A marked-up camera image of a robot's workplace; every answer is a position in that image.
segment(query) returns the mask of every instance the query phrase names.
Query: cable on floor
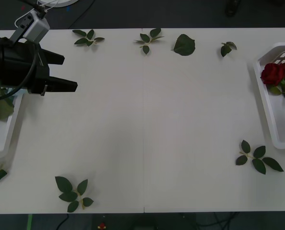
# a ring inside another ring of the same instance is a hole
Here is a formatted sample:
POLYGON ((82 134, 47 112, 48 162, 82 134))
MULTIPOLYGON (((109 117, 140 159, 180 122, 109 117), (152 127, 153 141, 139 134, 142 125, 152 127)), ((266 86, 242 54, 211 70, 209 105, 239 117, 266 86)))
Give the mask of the cable on floor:
POLYGON ((67 221, 67 219, 69 218, 69 214, 67 213, 67 217, 57 226, 56 230, 59 230, 59 228, 61 227, 61 225, 67 221))
POLYGON ((235 212, 233 214, 231 214, 229 220, 227 221, 227 223, 223 226, 222 230, 225 230, 225 228, 227 227, 227 229, 230 229, 230 223, 231 221, 239 214, 239 212, 235 212))
POLYGON ((210 226, 214 226, 214 225, 220 225, 221 227, 221 223, 226 222, 226 224, 221 228, 221 230, 224 230, 226 227, 228 227, 228 229, 230 228, 230 222, 239 214, 239 212, 235 212, 233 214, 230 215, 229 218, 224 219, 224 220, 218 220, 218 218, 216 218, 216 222, 211 223, 211 224, 200 224, 200 223, 195 223, 193 224, 189 219, 187 219, 186 216, 184 216, 182 213, 180 213, 180 215, 182 215, 182 217, 186 218, 187 221, 190 223, 190 225, 193 227, 193 229, 199 230, 200 227, 202 228, 206 228, 206 227, 210 227, 210 226))
POLYGON ((73 26, 92 7, 94 3, 95 0, 93 0, 93 2, 86 8, 86 10, 84 10, 84 12, 77 19, 75 19, 74 22, 72 22, 72 24, 68 27, 68 29, 70 29, 70 27, 73 26))
POLYGON ((220 226, 220 229, 223 229, 223 226, 221 225, 221 223, 219 223, 219 219, 218 219, 216 213, 214 212, 213 214, 214 214, 216 221, 218 222, 218 225, 220 226))

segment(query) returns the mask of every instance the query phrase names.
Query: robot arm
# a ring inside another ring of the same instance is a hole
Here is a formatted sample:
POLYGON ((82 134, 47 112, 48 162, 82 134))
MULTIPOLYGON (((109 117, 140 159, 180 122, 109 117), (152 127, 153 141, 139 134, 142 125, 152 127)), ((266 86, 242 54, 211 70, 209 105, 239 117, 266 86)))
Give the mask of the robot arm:
POLYGON ((39 45, 50 27, 40 7, 23 18, 22 23, 8 38, 0 38, 0 85, 14 88, 0 100, 21 88, 42 96, 46 92, 75 92, 77 83, 50 77, 48 64, 62 65, 64 56, 44 50, 39 45), (18 42, 25 38, 25 43, 18 42))

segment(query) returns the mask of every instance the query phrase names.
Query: white tray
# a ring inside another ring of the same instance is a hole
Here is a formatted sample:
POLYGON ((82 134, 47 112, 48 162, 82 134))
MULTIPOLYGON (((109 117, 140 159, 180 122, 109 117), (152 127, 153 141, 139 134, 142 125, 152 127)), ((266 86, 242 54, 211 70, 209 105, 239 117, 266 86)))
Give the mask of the white tray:
POLYGON ((12 132, 14 128, 14 124, 17 119, 17 115, 19 112, 21 100, 22 100, 22 94, 15 96, 13 100, 14 105, 14 111, 11 116, 8 117, 7 122, 0 121, 0 158, 4 157, 9 148, 10 140, 12 138, 12 132))
POLYGON ((261 80, 261 73, 268 63, 285 63, 285 43, 274 44, 256 58, 253 66, 273 145, 278 149, 285 149, 285 98, 282 95, 269 94, 261 80))

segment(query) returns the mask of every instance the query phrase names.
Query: black cable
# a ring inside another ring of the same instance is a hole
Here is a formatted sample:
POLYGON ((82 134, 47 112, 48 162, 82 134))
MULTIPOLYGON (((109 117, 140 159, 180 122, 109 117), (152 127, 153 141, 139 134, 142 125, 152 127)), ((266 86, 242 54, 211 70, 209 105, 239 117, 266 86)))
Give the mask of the black cable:
POLYGON ((27 5, 30 5, 32 6, 34 9, 38 10, 39 12, 43 11, 43 8, 41 6, 38 6, 37 4, 35 3, 31 3, 30 1, 28 0, 17 0, 17 1, 20 1, 20 2, 23 2, 27 5))
POLYGON ((12 91, 10 91, 9 93, 3 95, 3 96, 0 96, 0 100, 3 100, 5 98, 8 98, 10 96, 13 96, 16 92, 18 92, 27 82, 28 80, 30 79, 33 71, 34 71, 34 68, 36 66, 36 61, 37 61, 37 55, 38 55, 38 46, 36 45, 33 45, 34 47, 34 59, 33 59, 33 62, 32 62, 32 65, 26 75, 26 77, 23 79, 23 81, 16 87, 14 88, 12 91))
POLYGON ((222 229, 223 226, 221 225, 221 223, 219 223, 219 219, 218 219, 216 213, 214 212, 213 214, 214 214, 214 217, 215 217, 216 221, 218 222, 218 225, 220 226, 220 229, 222 229))
POLYGON ((238 215, 239 212, 236 212, 234 213, 233 215, 231 215, 228 219, 223 219, 223 220, 220 220, 220 221, 216 221, 212 224, 199 224, 199 223, 196 223, 197 226, 199 227, 210 227, 210 226, 214 226, 214 225, 217 225, 217 224, 221 224, 221 223, 224 223, 224 222, 228 222, 228 221, 231 221, 233 218, 236 217, 236 215, 238 215))
POLYGON ((92 7, 94 3, 95 0, 93 0, 93 2, 86 8, 86 10, 77 19, 75 19, 75 21, 68 27, 68 29, 70 29, 70 27, 73 26, 73 24, 75 24, 87 12, 87 10, 89 10, 90 7, 92 7))
POLYGON ((227 221, 227 223, 223 226, 223 228, 221 228, 222 230, 225 230, 225 228, 228 226, 228 228, 230 227, 230 222, 233 218, 235 218, 237 215, 239 214, 239 212, 235 212, 233 213, 230 217, 229 220, 227 221))
POLYGON ((69 218, 69 214, 67 213, 67 217, 57 226, 56 230, 58 230, 60 228, 60 226, 66 222, 66 220, 69 218))

